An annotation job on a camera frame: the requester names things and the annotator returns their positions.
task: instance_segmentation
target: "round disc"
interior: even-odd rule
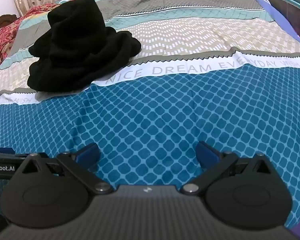
[[[208,188],[205,200],[211,213],[241,229],[264,230],[283,225],[291,211],[291,197],[284,184],[258,176],[239,177],[221,179]]]
[[[27,228],[62,225],[80,215],[89,200],[83,185],[67,177],[23,176],[20,183],[8,184],[0,207],[6,218]]]

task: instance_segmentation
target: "crumpled black garment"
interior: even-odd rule
[[[43,92],[70,92],[127,65],[140,52],[128,31],[106,27],[95,0],[72,0],[48,13],[51,29],[29,53],[28,86]]]

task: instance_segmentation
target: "white stripe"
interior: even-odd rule
[[[110,86],[119,82],[135,80],[145,76],[163,76],[167,74],[188,73],[205,74],[210,71],[222,69],[236,69],[242,65],[250,63],[258,68],[300,68],[300,57],[268,57],[245,55],[236,52],[231,57],[214,57],[208,59],[175,60],[170,62],[147,62],[125,67],[109,79],[96,80],[93,83],[98,86]],[[60,96],[51,93],[12,93],[0,96],[0,105],[18,104],[38,104],[48,98]]]

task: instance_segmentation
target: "wooden headboard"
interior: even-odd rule
[[[0,28],[5,27],[9,25],[10,23],[13,23],[18,17],[13,14],[5,14],[0,16]]]

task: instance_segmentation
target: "blue fabric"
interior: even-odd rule
[[[267,12],[270,14],[272,19],[283,29],[286,33],[288,33],[292,38],[300,42],[300,37],[293,29],[288,20],[272,5],[268,4],[264,0],[256,0]]]
[[[180,187],[202,170],[198,141],[239,156],[265,153],[293,195],[286,226],[300,220],[300,69],[239,69],[143,77],[56,97],[0,105],[0,147],[55,156],[90,142],[92,171],[119,184]]]

